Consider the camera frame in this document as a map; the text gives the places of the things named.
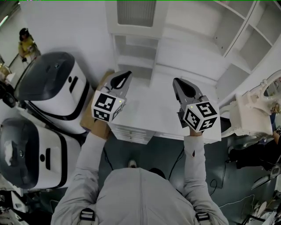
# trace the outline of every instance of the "shoe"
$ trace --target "shoe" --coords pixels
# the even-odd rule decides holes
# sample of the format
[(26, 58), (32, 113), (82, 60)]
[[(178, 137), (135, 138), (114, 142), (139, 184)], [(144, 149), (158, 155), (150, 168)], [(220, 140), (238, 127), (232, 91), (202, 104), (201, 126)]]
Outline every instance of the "shoe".
[(227, 149), (228, 150), (228, 160), (225, 161), (226, 163), (232, 163), (232, 161), (230, 159), (230, 152), (231, 152), (232, 149), (233, 149), (232, 146), (229, 146), (228, 149)]
[(129, 168), (136, 168), (137, 167), (137, 163), (135, 160), (130, 160), (128, 163), (128, 167)]

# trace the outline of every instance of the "strap buckle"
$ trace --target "strap buckle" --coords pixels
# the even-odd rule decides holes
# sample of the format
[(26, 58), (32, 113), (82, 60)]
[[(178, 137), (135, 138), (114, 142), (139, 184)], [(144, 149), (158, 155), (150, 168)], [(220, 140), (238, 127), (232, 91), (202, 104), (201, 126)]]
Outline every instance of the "strap buckle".
[(198, 212), (196, 214), (196, 218), (197, 218), (198, 221), (204, 221), (204, 220), (210, 219), (209, 214), (206, 213), (206, 212)]
[(95, 212), (90, 208), (83, 209), (80, 213), (80, 220), (95, 221)]

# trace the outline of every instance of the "gray floor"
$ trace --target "gray floor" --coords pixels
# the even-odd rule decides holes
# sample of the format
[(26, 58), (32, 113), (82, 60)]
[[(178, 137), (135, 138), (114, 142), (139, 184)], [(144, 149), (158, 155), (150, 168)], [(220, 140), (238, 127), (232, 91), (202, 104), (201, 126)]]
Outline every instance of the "gray floor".
[[(141, 168), (149, 170), (156, 167), (162, 170), (166, 178), (168, 178), (182, 148), (183, 141), (158, 137), (153, 137), (147, 145), (141, 145), (120, 141), (114, 135), (111, 135), (105, 144), (108, 158), (114, 169), (127, 167), (129, 159), (134, 159)], [(221, 187), (224, 162), (227, 159), (227, 140), (223, 139), (221, 142), (205, 145), (205, 156), (208, 185), (213, 179), (216, 179), (218, 186)], [(172, 185), (179, 191), (183, 188), (184, 161), (185, 157), (177, 163), (170, 179)], [(247, 167), (237, 170), (235, 163), (226, 164), (226, 167), (223, 188), (218, 187), (212, 195), (212, 199), (218, 206), (241, 200), (251, 194), (255, 194), (255, 202), (257, 200), (269, 200), (272, 197), (275, 180), (251, 191), (253, 182), (267, 174), (261, 167)], [(100, 188), (102, 188), (110, 172), (111, 168), (105, 161), (103, 153), (99, 170)], [(213, 190), (214, 188), (209, 186), (210, 194)], [(49, 198), (59, 200), (63, 193), (64, 190), (57, 190), (48, 193), (48, 195)], [(230, 224), (241, 222), (242, 218), (251, 210), (251, 202), (252, 197), (242, 202), (222, 207), (221, 210)]]

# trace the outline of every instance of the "white table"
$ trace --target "white table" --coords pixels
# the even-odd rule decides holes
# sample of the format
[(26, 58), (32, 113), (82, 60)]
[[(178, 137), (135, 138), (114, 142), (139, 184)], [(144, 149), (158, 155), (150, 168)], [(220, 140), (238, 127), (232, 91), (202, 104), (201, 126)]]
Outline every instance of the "white table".
[[(183, 140), (189, 128), (182, 128), (177, 112), (180, 104), (173, 90), (176, 76), (157, 72), (151, 82), (133, 77), (122, 112), (109, 124), (114, 135), (125, 141), (147, 144), (152, 136)], [(214, 86), (191, 80), (209, 100), (217, 102)], [(203, 133), (204, 143), (221, 141), (220, 120)]]

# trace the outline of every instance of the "person in yellow shirt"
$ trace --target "person in yellow shirt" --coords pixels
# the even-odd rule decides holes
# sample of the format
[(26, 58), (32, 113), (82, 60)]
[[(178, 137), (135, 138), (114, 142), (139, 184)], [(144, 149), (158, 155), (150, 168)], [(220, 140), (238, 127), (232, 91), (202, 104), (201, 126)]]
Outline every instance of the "person in yellow shirt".
[(18, 53), (22, 59), (29, 62), (32, 61), (36, 48), (33, 38), (28, 32), (28, 29), (22, 28), (19, 32)]

